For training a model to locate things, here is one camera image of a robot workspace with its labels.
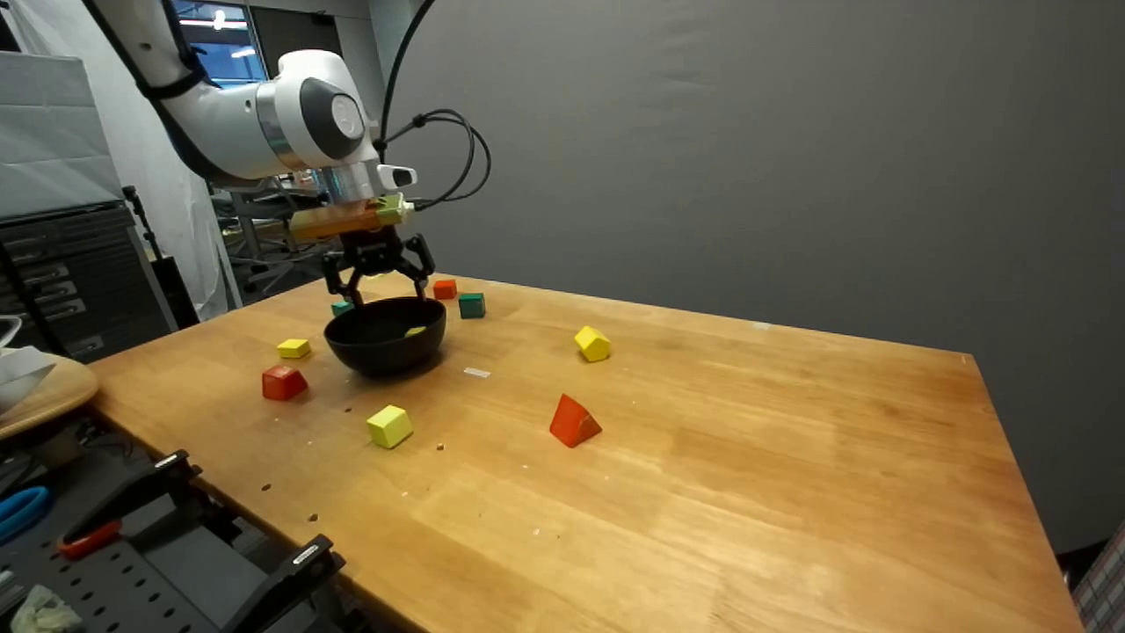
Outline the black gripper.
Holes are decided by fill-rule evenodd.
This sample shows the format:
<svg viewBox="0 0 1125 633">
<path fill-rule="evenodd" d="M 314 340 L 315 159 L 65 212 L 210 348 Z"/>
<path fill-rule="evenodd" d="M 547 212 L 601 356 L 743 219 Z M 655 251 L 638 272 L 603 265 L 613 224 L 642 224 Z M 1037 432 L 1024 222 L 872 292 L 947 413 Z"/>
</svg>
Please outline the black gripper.
<svg viewBox="0 0 1125 633">
<path fill-rule="evenodd" d="M 436 272 L 423 235 L 401 235 L 397 228 L 348 232 L 340 246 L 323 256 L 323 280 L 330 294 L 340 294 L 353 310 L 363 307 L 358 280 L 364 274 L 405 274 L 415 297 L 424 297 L 430 274 Z"/>
</svg>

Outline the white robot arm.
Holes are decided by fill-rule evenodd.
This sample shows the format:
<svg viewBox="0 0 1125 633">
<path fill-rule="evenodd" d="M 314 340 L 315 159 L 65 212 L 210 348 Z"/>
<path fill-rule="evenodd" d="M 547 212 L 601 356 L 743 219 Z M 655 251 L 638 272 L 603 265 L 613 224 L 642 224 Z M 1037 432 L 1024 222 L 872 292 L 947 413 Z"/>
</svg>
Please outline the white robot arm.
<svg viewBox="0 0 1125 633">
<path fill-rule="evenodd" d="M 173 0 L 79 0 L 136 90 L 157 111 L 174 153 L 206 181 L 258 181 L 310 172 L 323 202 L 287 219 L 299 244 L 326 244 L 326 292 L 363 301 L 364 274 L 405 274 L 424 294 L 436 272 L 423 235 L 401 224 L 418 212 L 418 172 L 379 153 L 348 62 L 294 48 L 276 72 L 220 89 L 180 33 Z"/>
</svg>

